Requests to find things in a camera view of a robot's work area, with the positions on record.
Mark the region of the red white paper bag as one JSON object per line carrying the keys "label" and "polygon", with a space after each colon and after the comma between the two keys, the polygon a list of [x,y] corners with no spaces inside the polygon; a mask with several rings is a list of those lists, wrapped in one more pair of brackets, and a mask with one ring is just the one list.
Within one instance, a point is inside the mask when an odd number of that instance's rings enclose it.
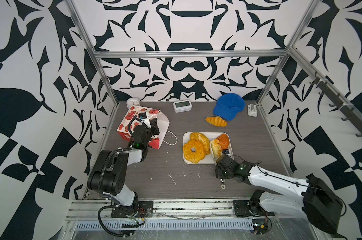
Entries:
{"label": "red white paper bag", "polygon": [[139,141],[140,134],[149,135],[149,146],[160,149],[168,132],[170,121],[159,109],[131,106],[118,124],[117,132],[126,141]]}

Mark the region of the orange fake croissant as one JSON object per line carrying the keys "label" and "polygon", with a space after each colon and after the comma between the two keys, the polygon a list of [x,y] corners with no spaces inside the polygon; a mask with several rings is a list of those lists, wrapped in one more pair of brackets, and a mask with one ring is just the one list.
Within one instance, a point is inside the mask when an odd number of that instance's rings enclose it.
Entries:
{"label": "orange fake croissant", "polygon": [[227,134],[221,134],[218,138],[218,143],[222,150],[228,150],[230,146],[229,136]]}

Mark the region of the yellow fake bread roll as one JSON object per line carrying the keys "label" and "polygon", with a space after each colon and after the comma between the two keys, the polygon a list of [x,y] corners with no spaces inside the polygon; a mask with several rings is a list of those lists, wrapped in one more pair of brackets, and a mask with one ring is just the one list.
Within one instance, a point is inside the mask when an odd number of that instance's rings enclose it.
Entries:
{"label": "yellow fake bread roll", "polygon": [[183,155],[187,161],[193,164],[199,163],[206,155],[203,143],[199,140],[189,140],[183,146]]}

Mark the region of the sesame oval fake bread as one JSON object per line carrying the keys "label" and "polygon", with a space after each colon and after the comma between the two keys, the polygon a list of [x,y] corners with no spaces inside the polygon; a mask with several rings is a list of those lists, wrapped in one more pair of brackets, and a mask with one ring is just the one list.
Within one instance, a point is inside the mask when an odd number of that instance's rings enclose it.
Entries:
{"label": "sesame oval fake bread", "polygon": [[205,155],[210,154],[210,146],[209,146],[210,141],[204,134],[202,134],[202,133],[191,133],[190,139],[200,141],[202,143],[202,145],[203,145]]}

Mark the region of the striped yellow fake croissant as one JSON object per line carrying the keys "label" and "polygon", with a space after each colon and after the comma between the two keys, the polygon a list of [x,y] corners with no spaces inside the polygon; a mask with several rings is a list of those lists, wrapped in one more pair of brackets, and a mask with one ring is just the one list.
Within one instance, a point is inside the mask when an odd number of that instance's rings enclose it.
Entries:
{"label": "striped yellow fake croissant", "polygon": [[205,120],[206,120],[206,122],[208,122],[209,124],[211,124],[215,127],[226,127],[228,125],[228,123],[220,116],[207,117]]}

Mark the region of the metal white-tipped tongs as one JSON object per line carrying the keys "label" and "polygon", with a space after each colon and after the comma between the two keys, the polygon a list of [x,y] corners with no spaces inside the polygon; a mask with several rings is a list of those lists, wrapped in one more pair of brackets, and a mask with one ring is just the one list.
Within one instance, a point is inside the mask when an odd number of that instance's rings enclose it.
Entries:
{"label": "metal white-tipped tongs", "polygon": [[220,184],[221,184],[221,189],[225,190],[226,189],[226,185],[225,185],[226,179],[220,178],[219,180],[220,180]]}

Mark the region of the pale split fake bun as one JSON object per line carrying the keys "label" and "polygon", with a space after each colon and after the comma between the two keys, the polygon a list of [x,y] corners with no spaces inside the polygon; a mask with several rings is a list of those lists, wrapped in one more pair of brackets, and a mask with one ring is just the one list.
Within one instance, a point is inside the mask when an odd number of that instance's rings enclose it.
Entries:
{"label": "pale split fake bun", "polygon": [[222,147],[219,139],[214,139],[210,142],[211,152],[215,159],[218,159],[222,155]]}

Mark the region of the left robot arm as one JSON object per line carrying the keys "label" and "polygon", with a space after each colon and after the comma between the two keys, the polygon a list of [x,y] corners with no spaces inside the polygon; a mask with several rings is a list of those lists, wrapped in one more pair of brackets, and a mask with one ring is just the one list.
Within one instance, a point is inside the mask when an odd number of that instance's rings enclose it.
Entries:
{"label": "left robot arm", "polygon": [[134,117],[128,124],[131,140],[127,148],[113,151],[102,150],[87,181],[87,188],[101,198],[112,202],[111,207],[118,207],[126,215],[132,215],[139,208],[138,194],[125,184],[129,165],[145,160],[150,140],[160,133],[158,120]]}

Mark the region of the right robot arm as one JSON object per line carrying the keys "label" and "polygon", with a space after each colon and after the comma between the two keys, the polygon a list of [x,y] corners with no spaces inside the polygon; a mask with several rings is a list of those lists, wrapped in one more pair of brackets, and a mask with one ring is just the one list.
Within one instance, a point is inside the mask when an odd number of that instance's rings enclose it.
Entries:
{"label": "right robot arm", "polygon": [[238,163],[229,155],[216,160],[215,172],[221,182],[232,179],[258,188],[250,200],[234,202],[237,217],[281,213],[308,220],[319,230],[335,235],[346,213],[344,201],[317,177],[291,178],[268,171],[259,163]]}

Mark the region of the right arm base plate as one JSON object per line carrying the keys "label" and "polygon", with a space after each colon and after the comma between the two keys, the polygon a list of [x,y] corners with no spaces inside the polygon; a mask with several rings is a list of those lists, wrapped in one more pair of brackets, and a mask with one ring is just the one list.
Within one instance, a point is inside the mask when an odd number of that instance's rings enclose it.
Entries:
{"label": "right arm base plate", "polygon": [[250,200],[234,200],[233,207],[238,218],[275,216],[274,212],[266,212],[259,204]]}

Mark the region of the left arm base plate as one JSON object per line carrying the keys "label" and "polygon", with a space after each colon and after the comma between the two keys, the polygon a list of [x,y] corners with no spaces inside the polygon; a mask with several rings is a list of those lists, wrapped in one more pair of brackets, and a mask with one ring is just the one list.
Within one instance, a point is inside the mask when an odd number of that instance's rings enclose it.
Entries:
{"label": "left arm base plate", "polygon": [[112,218],[125,218],[128,216],[145,218],[150,216],[153,212],[153,201],[138,201],[134,202],[132,206],[115,206],[113,205],[111,217]]}

